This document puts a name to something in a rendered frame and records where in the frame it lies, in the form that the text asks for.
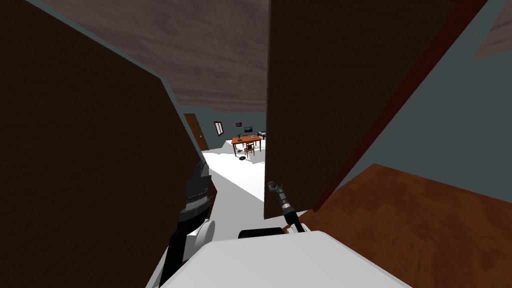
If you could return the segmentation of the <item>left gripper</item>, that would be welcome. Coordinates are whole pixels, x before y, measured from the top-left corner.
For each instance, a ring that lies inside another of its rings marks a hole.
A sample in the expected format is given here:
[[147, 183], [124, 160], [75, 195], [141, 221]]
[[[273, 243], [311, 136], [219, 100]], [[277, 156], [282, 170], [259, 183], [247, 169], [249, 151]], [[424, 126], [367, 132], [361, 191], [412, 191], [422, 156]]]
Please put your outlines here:
[[210, 179], [211, 178], [209, 166], [205, 161], [200, 160], [195, 165], [193, 174], [192, 174], [192, 178], [193, 179], [199, 179], [199, 178], [209, 178]]

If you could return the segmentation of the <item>brown room door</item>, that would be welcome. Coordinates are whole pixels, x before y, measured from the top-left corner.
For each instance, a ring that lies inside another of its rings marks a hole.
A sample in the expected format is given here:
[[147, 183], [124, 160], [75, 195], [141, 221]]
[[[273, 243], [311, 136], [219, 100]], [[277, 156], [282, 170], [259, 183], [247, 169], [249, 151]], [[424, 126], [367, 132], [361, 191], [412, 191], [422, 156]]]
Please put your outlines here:
[[191, 132], [198, 144], [198, 147], [201, 151], [207, 151], [209, 150], [208, 144], [204, 138], [203, 131], [201, 129], [201, 126], [199, 124], [199, 121], [195, 114], [193, 113], [185, 113], [184, 117], [191, 129]]

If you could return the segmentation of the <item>orange wooden table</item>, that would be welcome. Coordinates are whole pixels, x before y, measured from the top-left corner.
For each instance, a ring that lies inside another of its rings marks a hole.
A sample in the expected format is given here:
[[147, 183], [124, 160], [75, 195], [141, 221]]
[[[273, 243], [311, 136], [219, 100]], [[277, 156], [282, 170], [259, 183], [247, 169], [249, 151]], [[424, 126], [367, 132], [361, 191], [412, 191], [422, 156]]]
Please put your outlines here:
[[259, 151], [261, 151], [262, 150], [262, 140], [263, 139], [260, 136], [249, 135], [249, 136], [234, 137], [230, 140], [230, 142], [231, 142], [231, 145], [233, 148], [233, 153], [235, 156], [237, 156], [238, 150], [239, 150], [237, 148], [237, 145], [245, 145], [245, 144], [250, 144], [250, 143], [256, 142], [257, 147], [259, 148]]

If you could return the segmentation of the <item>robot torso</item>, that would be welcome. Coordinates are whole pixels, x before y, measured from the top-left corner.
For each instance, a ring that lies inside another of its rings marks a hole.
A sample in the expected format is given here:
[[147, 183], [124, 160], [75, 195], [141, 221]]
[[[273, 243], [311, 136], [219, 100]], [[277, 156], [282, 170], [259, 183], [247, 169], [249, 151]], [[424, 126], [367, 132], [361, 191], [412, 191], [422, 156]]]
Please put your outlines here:
[[161, 288], [411, 288], [322, 231], [212, 241]]

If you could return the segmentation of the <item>dark brown door leaf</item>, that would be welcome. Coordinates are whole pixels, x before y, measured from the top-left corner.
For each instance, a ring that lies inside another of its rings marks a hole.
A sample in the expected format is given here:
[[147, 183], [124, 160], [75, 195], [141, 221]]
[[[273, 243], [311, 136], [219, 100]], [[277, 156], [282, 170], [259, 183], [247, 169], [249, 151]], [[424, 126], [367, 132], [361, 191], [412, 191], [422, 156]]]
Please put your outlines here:
[[200, 156], [169, 85], [0, 0], [0, 288], [145, 288]]
[[270, 0], [265, 182], [312, 209], [454, 8]]

